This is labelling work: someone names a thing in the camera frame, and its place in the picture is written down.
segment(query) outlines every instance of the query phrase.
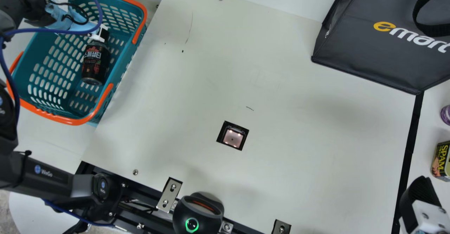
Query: shopping basket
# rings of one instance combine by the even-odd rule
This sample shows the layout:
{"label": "shopping basket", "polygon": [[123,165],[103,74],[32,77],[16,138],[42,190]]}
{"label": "shopping basket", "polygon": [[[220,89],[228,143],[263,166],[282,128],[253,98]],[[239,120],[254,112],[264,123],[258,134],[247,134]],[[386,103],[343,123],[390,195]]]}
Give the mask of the shopping basket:
{"label": "shopping basket", "polygon": [[[90,20],[98,20],[92,0],[71,0]],[[81,35],[36,33],[11,66],[21,106],[68,125],[98,123],[146,31],[146,8],[134,0],[98,0],[103,24],[109,27],[111,61],[103,86],[81,81],[84,49],[91,39]]]}

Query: orange basket handle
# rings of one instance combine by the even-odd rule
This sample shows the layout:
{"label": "orange basket handle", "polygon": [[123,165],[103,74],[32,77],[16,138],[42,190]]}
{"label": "orange basket handle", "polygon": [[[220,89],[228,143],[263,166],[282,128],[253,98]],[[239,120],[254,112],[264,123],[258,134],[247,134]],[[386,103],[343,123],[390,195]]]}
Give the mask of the orange basket handle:
{"label": "orange basket handle", "polygon": [[[13,65],[11,66],[11,68],[9,69],[9,72],[12,74],[14,72],[14,70],[17,67],[17,64],[19,63],[20,58],[22,57],[22,55],[24,54],[24,52],[21,52],[16,60],[14,61]],[[11,96],[11,98],[14,99],[13,97],[13,91],[11,89],[11,86],[9,85],[9,82],[7,82],[7,86],[8,86],[8,91],[9,91],[9,95]],[[93,117],[95,117],[98,113],[98,111],[100,110],[100,108],[103,105],[103,102],[106,99],[106,96],[108,96],[109,92],[113,89],[114,84],[110,83],[108,85],[108,87],[106,87],[105,92],[103,93],[103,95],[101,96],[100,100],[97,103],[96,108],[86,117],[81,118],[81,119],[71,119],[68,117],[63,117],[63,116],[59,116],[59,115],[54,115],[51,114],[49,112],[46,112],[42,109],[36,108],[34,105],[24,101],[23,99],[20,99],[20,105],[23,106],[24,108],[28,109],[31,112],[34,112],[37,115],[40,115],[44,118],[59,122],[59,123],[63,123],[63,124],[67,124],[67,125],[73,125],[73,126],[79,126],[79,125],[83,125],[84,123],[90,121]]]}
{"label": "orange basket handle", "polygon": [[134,1],[134,0],[122,0],[122,1],[125,1],[125,2],[127,2],[129,4],[132,4],[132,5],[136,5],[137,7],[139,7],[143,11],[142,22],[139,25],[138,29],[136,30],[135,36],[133,37],[133,40],[132,40],[132,43],[136,45],[136,43],[138,43],[139,35],[142,32],[143,26],[145,25],[145,21],[147,21],[147,9],[145,8],[145,6],[143,6],[138,1]]}

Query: bag handle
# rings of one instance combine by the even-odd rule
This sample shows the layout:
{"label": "bag handle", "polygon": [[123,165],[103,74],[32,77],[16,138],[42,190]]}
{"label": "bag handle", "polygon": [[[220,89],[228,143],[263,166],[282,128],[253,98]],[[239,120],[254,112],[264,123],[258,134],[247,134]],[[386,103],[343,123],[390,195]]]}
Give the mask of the bag handle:
{"label": "bag handle", "polygon": [[450,24],[426,25],[417,22],[417,15],[419,14],[419,11],[429,1],[430,0],[417,0],[416,5],[414,6],[413,20],[417,28],[429,37],[442,37],[450,35]]}

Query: blue cable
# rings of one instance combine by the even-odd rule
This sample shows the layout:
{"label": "blue cable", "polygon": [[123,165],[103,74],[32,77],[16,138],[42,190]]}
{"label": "blue cable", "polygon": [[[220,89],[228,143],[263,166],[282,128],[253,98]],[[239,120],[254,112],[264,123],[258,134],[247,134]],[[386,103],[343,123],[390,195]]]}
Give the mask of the blue cable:
{"label": "blue cable", "polygon": [[89,220],[87,220],[87,219],[82,218],[81,216],[79,216],[79,215],[77,215],[77,214],[74,214],[74,213],[70,212],[69,210],[65,210],[65,209],[63,209],[63,208],[61,208],[61,207],[58,207],[57,205],[51,203],[51,202],[48,201],[48,200],[45,200],[45,199],[42,199],[42,200],[43,200],[47,205],[49,205],[50,207],[52,207],[53,209],[56,209],[56,210],[61,211],[61,212],[64,212],[64,213],[67,213],[67,214],[73,216],[74,218],[77,218],[77,219],[79,219],[79,220],[81,220],[81,221],[83,221],[83,222],[85,222],[85,223],[87,223],[87,224],[91,224],[91,225],[93,225],[93,226],[100,226],[100,227],[114,227],[113,224],[97,224],[97,223],[94,223],[94,222],[92,222],[92,221],[89,221]]}
{"label": "blue cable", "polygon": [[[83,30],[83,31],[69,31],[69,30],[58,30],[58,29],[45,29],[45,28],[30,28],[30,29],[16,29],[12,31],[5,32],[6,36],[12,36],[14,34],[23,33],[23,32],[51,32],[51,33],[59,33],[59,34],[79,34],[84,35],[91,33],[98,28],[100,28],[100,25],[103,22],[103,11],[101,9],[100,3],[97,0],[94,0],[95,5],[98,8],[98,22],[96,26],[94,26],[92,29],[89,30]],[[18,90],[16,87],[16,84],[13,81],[13,78],[11,77],[11,74],[9,73],[8,66],[6,66],[5,58],[3,57],[3,37],[0,37],[0,65],[2,67],[3,72],[5,73],[6,79],[9,82],[9,85],[11,86],[11,90],[13,92],[14,96],[14,108],[16,111],[16,124],[19,122],[19,114],[20,114],[20,97],[18,94]]]}

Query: emart logo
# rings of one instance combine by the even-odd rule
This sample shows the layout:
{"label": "emart logo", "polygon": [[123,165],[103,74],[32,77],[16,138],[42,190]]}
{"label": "emart logo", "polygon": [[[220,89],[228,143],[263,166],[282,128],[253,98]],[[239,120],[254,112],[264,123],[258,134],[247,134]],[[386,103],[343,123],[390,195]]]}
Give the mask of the emart logo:
{"label": "emart logo", "polygon": [[406,38],[407,41],[412,41],[417,45],[426,45],[428,48],[437,48],[437,51],[441,53],[447,52],[447,50],[445,49],[450,46],[449,43],[443,42],[441,40],[434,40],[432,37],[419,35],[416,32],[412,32],[404,28],[399,28],[389,22],[377,22],[373,25],[373,28],[380,32],[389,32],[389,34],[393,36],[398,34],[397,37],[400,39],[403,39],[408,35],[408,37]]}

